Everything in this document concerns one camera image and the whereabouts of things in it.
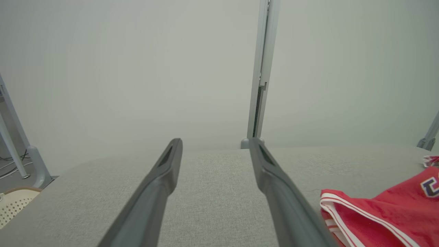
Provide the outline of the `cream perforated laundry basket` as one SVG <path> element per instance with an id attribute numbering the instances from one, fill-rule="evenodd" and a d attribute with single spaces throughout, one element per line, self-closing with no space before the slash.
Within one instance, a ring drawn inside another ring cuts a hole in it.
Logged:
<path id="1" fill-rule="evenodd" d="M 35 187 L 19 187 L 0 193 L 0 230 L 41 192 Z"/>

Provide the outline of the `grey slanted metal support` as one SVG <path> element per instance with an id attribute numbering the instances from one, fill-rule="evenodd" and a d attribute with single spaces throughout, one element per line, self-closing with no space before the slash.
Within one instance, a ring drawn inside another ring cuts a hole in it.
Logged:
<path id="1" fill-rule="evenodd" d="M 419 140 L 416 147 L 431 151 L 436 143 L 436 135 L 439 133 L 439 111 L 437 112 L 426 135 Z"/>

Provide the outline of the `thin grey pole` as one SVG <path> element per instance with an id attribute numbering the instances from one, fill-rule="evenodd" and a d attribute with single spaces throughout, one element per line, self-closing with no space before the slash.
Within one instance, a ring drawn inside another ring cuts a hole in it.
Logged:
<path id="1" fill-rule="evenodd" d="M 0 112 L 0 134 L 2 136 L 3 141 L 6 144 L 6 147 L 13 159 L 13 163 L 16 165 L 15 171 L 18 171 L 21 175 L 22 179 L 27 179 L 30 177 L 30 174 L 28 174 L 25 170 L 25 167 L 22 163 L 22 159 L 20 158 L 15 145 L 12 141 L 12 138 L 9 134 L 9 131 L 7 129 L 6 123 L 4 121 L 4 118 Z"/>

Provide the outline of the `grey corner partition post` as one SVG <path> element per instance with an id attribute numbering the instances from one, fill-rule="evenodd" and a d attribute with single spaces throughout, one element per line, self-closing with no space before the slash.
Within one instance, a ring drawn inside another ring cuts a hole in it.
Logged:
<path id="1" fill-rule="evenodd" d="M 43 189 L 45 188 L 51 181 L 52 177 L 44 164 L 42 156 L 37 149 L 37 147 L 30 144 L 26 133 L 23 129 L 23 126 L 19 120 L 17 112 L 15 111 L 14 105 L 12 103 L 9 92 L 7 91 L 6 85 L 0 74 L 0 92 L 2 97 L 5 100 L 6 106 L 11 113 L 12 120 L 17 128 L 17 131 L 20 135 L 20 138 L 25 146 L 25 150 L 29 153 L 31 160 L 33 161 L 34 169 L 35 169 L 35 181 L 33 187 Z"/>

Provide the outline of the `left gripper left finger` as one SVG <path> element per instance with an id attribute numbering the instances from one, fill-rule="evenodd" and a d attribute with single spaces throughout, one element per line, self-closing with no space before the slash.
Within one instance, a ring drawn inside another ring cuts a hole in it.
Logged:
<path id="1" fill-rule="evenodd" d="M 172 139 L 98 247 L 157 247 L 168 197 L 177 186 L 182 139 Z"/>

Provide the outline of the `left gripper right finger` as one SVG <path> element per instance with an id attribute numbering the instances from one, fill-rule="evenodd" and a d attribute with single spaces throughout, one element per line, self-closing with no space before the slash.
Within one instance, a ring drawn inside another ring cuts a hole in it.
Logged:
<path id="1" fill-rule="evenodd" d="M 279 247 L 339 247 L 265 144 L 252 138 L 249 151 L 257 186 L 268 201 Z"/>

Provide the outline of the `grey double partition post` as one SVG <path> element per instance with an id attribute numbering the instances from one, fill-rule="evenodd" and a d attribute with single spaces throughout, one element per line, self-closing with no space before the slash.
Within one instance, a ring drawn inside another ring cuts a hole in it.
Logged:
<path id="1" fill-rule="evenodd" d="M 242 150 L 249 148 L 249 141 L 252 138 L 264 141 L 261 137 L 262 124 L 270 84 L 280 6 L 281 0 L 259 0 L 257 43 L 254 55 L 248 128 L 246 138 L 240 142 Z"/>

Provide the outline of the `red white basketball jersey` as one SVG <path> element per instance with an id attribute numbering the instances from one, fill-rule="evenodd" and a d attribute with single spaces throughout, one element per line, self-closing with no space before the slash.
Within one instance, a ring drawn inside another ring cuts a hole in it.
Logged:
<path id="1" fill-rule="evenodd" d="M 320 211 L 339 247 L 439 247 L 439 168 L 372 199 L 325 189 Z"/>

